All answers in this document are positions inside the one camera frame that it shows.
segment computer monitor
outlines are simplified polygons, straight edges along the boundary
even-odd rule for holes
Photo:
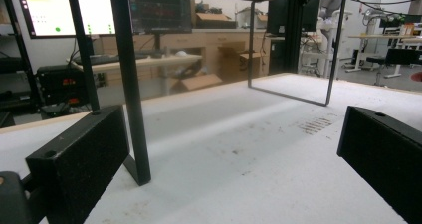
[[[284,36],[288,23],[288,0],[274,0],[268,3],[267,32],[276,36]],[[302,32],[317,30],[317,14],[319,0],[308,0],[302,12]]]
[[[75,37],[69,0],[19,0],[31,38]],[[115,33],[110,0],[79,0],[85,33]]]
[[[394,19],[393,21],[381,19],[381,21],[379,21],[379,28],[398,28],[400,27],[400,25],[400,21],[396,19]]]
[[[129,0],[134,34],[191,33],[190,0]]]
[[[422,22],[422,15],[408,15],[404,17],[404,23],[420,23]]]

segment storage rack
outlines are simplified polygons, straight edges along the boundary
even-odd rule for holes
[[[2,69],[0,68],[0,74],[16,73],[20,71],[24,72],[31,91],[25,93],[12,94],[12,97],[10,99],[1,101],[0,111],[7,111],[18,108],[30,108],[35,111],[41,105],[41,98],[38,92],[37,82],[32,71],[31,63],[22,37],[21,29],[19,27],[16,12],[13,7],[13,2],[12,0],[4,0],[4,3],[6,5],[7,13],[10,19],[10,26],[13,29],[13,34],[8,34],[7,36],[14,37],[14,40],[16,41],[16,45],[19,50],[19,54],[21,56],[21,61],[19,65],[12,67],[8,66],[7,71],[2,71]]]

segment table surface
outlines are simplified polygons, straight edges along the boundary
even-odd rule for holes
[[[323,99],[326,80],[253,85]],[[420,104],[417,93],[341,81],[327,107],[246,82],[143,101],[152,180],[138,187],[121,167],[86,223],[405,223],[336,150],[347,106],[422,130]],[[24,158],[81,116],[2,129],[1,170],[27,175]]]
[[[162,57],[162,58],[145,58],[145,59],[138,59],[136,60],[136,65],[138,67],[163,67],[163,66],[173,66],[173,65],[181,65],[181,64],[188,64],[194,63],[198,60],[202,59],[202,56],[199,55],[191,55],[188,54],[186,56],[178,57],[178,56],[170,56],[170,57]],[[78,65],[73,63],[73,65],[83,71],[84,68],[82,65]],[[109,72],[109,71],[116,71],[120,70],[120,63],[108,63],[103,65],[95,65],[92,66],[94,73],[101,73],[101,72]]]
[[[422,43],[422,37],[406,38],[401,41],[404,43]]]
[[[375,38],[384,38],[384,39],[403,39],[403,38],[414,38],[415,36],[410,35],[353,35],[348,36],[349,38],[367,38],[367,39],[375,39]]]

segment office chair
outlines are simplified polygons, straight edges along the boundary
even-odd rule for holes
[[[388,49],[387,55],[385,57],[367,57],[366,61],[379,64],[378,72],[376,73],[375,85],[382,86],[379,81],[381,79],[381,69],[384,66],[389,66],[392,64],[410,65],[419,63],[419,56],[421,55],[422,51],[419,50],[390,48]]]

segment shelf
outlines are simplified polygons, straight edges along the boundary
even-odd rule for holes
[[[25,68],[21,58],[0,58],[0,74],[16,73],[24,70]]]
[[[10,98],[0,100],[0,111],[32,108],[35,102],[31,98],[31,92],[15,93]]]
[[[15,35],[12,24],[0,24],[0,35],[1,36]]]

